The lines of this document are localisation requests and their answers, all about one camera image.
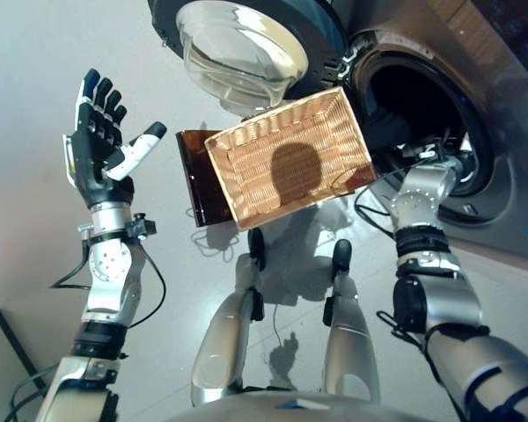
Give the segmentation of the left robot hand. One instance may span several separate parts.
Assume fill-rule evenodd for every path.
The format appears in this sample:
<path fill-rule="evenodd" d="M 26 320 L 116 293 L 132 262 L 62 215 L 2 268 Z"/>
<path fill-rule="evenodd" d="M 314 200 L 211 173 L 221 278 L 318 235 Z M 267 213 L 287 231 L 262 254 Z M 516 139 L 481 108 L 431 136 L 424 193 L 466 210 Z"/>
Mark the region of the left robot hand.
<path fill-rule="evenodd" d="M 121 122 L 126 114 L 112 81 L 89 69 L 77 93 L 74 132 L 63 137 L 67 176 L 89 209 L 103 202 L 131 204 L 130 173 L 166 134 L 166 126 L 155 121 L 125 143 Z"/>

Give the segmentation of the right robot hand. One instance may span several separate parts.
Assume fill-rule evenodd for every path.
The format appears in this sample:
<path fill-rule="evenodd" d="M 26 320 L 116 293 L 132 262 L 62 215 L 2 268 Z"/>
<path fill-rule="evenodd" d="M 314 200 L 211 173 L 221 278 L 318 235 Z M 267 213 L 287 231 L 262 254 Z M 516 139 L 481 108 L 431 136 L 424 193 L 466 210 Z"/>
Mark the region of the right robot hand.
<path fill-rule="evenodd" d="M 443 163 L 452 158 L 461 164 L 458 177 L 460 183 L 471 181 L 477 170 L 477 159 L 468 138 L 458 142 L 455 137 L 446 138 L 429 136 L 420 144 L 401 144 L 397 146 L 399 153 L 406 159 L 411 159 L 415 165 Z"/>

